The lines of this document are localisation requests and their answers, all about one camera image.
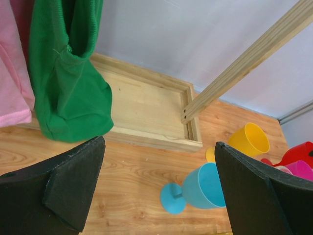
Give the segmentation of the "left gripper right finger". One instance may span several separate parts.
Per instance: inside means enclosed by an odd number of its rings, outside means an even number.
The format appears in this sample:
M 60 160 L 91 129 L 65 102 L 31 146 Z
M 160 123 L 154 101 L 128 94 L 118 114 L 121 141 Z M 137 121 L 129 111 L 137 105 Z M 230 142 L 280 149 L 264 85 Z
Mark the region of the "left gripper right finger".
M 217 170 L 235 235 L 311 235 L 313 183 L 253 159 L 224 142 Z

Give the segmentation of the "blue plastic wine glass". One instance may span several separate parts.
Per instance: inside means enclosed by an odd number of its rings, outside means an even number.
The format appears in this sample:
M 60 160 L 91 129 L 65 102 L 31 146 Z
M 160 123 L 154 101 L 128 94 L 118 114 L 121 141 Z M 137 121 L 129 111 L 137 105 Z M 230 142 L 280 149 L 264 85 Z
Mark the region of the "blue plastic wine glass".
M 180 214 L 187 204 L 208 210 L 226 206 L 215 163 L 205 163 L 187 175 L 183 184 L 166 184 L 160 193 L 162 207 L 170 214 Z

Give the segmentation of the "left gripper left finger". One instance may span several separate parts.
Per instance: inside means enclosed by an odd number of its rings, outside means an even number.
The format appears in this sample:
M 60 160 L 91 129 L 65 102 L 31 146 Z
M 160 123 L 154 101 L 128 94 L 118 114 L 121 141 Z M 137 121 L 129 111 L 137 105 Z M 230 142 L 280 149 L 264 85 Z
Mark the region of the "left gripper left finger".
M 85 227 L 102 167 L 105 140 L 0 177 L 2 235 L 77 235 Z

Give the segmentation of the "red plastic wine glass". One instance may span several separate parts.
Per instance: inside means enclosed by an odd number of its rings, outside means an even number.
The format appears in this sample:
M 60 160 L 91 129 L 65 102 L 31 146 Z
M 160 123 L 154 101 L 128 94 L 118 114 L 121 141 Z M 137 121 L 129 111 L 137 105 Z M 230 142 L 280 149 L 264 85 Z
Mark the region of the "red plastic wine glass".
M 269 159 L 266 159 L 266 158 L 261 159 L 261 162 L 268 164 L 270 166 L 279 166 L 279 165 L 286 166 L 296 161 L 304 161 L 310 166 L 310 168 L 313 167 L 313 143 L 312 142 L 307 141 L 289 149 L 284 154 L 281 161 L 277 164 L 273 164 Z

